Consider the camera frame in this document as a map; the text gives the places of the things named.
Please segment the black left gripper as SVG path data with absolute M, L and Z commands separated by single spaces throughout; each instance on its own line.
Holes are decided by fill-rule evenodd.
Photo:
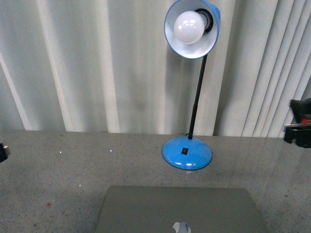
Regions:
M 9 147 L 4 145 L 3 143 L 0 143 L 0 163 L 7 160 L 9 156 L 10 156 Z

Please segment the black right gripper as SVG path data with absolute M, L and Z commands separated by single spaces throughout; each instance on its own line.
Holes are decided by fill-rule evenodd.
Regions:
M 284 141 L 302 148 L 311 147 L 311 99 L 291 100 L 290 108 L 294 115 L 294 124 L 284 125 Z

